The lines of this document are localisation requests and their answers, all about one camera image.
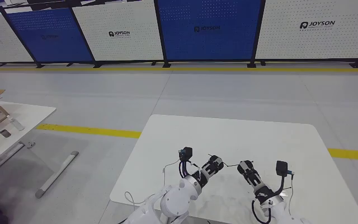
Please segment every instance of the blue panel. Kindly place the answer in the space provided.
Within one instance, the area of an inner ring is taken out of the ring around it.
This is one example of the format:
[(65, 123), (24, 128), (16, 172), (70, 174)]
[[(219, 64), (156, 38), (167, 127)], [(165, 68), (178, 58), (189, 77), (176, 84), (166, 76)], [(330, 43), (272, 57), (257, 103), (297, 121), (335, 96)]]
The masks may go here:
[(91, 55), (68, 8), (8, 14), (39, 62), (84, 62)]
[(261, 0), (158, 0), (167, 58), (250, 59)]

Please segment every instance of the floor marking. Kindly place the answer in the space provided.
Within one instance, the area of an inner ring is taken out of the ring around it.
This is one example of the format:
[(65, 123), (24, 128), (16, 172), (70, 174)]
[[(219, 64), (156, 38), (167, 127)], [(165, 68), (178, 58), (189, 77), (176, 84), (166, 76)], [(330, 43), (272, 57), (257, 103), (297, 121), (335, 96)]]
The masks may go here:
[(0, 68), (0, 71), (62, 71), (62, 72), (74, 72), (74, 71), (88, 71), (88, 72), (97, 72), (97, 71), (206, 71), (206, 72), (353, 72), (358, 73), (358, 69), (354, 68), (235, 68), (235, 67), (223, 67), (223, 68), (214, 68), (214, 67), (172, 67), (172, 68), (162, 68), (162, 67), (118, 67), (118, 68)]
[[(124, 138), (139, 138), (141, 132), (135, 132), (132, 130), (114, 130), (103, 128), (89, 128), (89, 127), (77, 127), (68, 125), (56, 125), (56, 124), (40, 124), (37, 129), (39, 130), (55, 130), (58, 132), (72, 132), (81, 134), (98, 134), (102, 136), (116, 136)], [(329, 153), (334, 158), (349, 158), (352, 160), (358, 160), (358, 150), (341, 150), (338, 148), (329, 148)]]
[(329, 153), (334, 158), (350, 158), (358, 160), (358, 150), (341, 150), (338, 148), (329, 148)]
[(40, 124), (37, 129), (39, 130), (55, 130), (58, 132), (72, 132), (82, 134), (99, 134), (102, 136), (116, 136), (124, 138), (139, 138), (141, 132), (134, 132), (132, 130), (113, 130), (103, 128), (88, 128), (88, 127), (76, 127), (67, 125), (56, 124)]

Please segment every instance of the perforated panel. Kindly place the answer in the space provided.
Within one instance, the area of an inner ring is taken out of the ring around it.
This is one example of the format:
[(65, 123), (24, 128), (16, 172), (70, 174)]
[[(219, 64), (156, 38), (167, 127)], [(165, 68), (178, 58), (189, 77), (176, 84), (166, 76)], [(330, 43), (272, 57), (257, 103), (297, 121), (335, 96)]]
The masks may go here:
[(163, 60), (153, 1), (73, 9), (96, 60)]
[(8, 16), (37, 61), (92, 60), (68, 8), (11, 13)]
[(32, 62), (2, 14), (0, 14), (0, 62)]
[(173, 59), (250, 59), (261, 0), (158, 0)]
[(257, 59), (358, 58), (357, 49), (357, 0), (266, 0)]

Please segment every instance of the concrete floor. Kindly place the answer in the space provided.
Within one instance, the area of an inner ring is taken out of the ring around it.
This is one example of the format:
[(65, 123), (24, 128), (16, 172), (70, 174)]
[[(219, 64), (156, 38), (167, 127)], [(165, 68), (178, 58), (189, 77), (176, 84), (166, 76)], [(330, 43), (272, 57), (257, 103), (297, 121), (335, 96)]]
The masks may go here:
[[(234, 65), (244, 67), (174, 66)], [(349, 68), (346, 63), (268, 67)], [(327, 148), (358, 150), (356, 74), (0, 70), (0, 89), (6, 89), (3, 101), (56, 107), (45, 121), (49, 124), (142, 131), (152, 114), (308, 123), (317, 128)], [(0, 208), (11, 223), (115, 224), (133, 211), (111, 202), (109, 195), (136, 139), (45, 130), (33, 130), (30, 137), (39, 158), (21, 150), (0, 168)], [(73, 150), (80, 156), (36, 199), (37, 188), (52, 174), (44, 161), (56, 170)], [(358, 160), (334, 161), (358, 201)]]

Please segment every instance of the white desk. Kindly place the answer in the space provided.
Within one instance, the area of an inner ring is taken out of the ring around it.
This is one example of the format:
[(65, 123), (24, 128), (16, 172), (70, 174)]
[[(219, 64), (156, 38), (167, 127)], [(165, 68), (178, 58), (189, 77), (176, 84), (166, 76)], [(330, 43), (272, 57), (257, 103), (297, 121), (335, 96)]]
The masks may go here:
[[(312, 224), (356, 223), (358, 206), (318, 132), (309, 124), (152, 115), (112, 190), (111, 200), (130, 204), (124, 198), (125, 191), (130, 191), (135, 201), (159, 191), (163, 167), (175, 162), (178, 150), (185, 146), (193, 148), (191, 161), (200, 166), (209, 159), (208, 153), (228, 165), (253, 160), (262, 180), (273, 190), (279, 188), (281, 180), (276, 175), (276, 161), (286, 161), (295, 172), (293, 216), (305, 217)], [(166, 177), (167, 185), (178, 184), (178, 164), (166, 168)], [(290, 178), (286, 178), (285, 187), (289, 186)], [(291, 194), (290, 189), (284, 192)], [(237, 168), (225, 167), (191, 203), (190, 216), (257, 223), (251, 212), (253, 198), (252, 187)]]
[[(20, 150), (24, 145), (27, 146), (27, 141), (19, 143), (24, 139), (25, 135), (29, 131), (38, 126), (42, 121), (49, 117), (56, 108), (50, 108), (47, 106), (35, 106), (28, 104), (14, 104), (11, 102), (0, 101), (2, 106), (12, 117), (17, 119), (25, 129), (18, 131), (8, 120), (0, 123), (0, 130), (6, 129), (11, 133), (11, 136), (5, 138), (0, 136), (0, 165)], [(78, 155), (78, 152), (74, 151), (63, 162), (59, 171), (55, 172), (46, 183), (36, 192), (36, 197), (41, 198), (56, 178), (63, 172), (63, 170), (70, 164), (70, 162)]]
[(11, 133), (11, 136), (8, 138), (0, 136), (0, 155), (6, 154), (13, 146), (17, 145), (29, 131), (56, 111), (56, 108), (47, 106), (14, 104), (1, 101), (0, 106), (25, 127), (24, 130), (19, 132), (8, 120), (0, 123), (0, 130), (6, 129)]

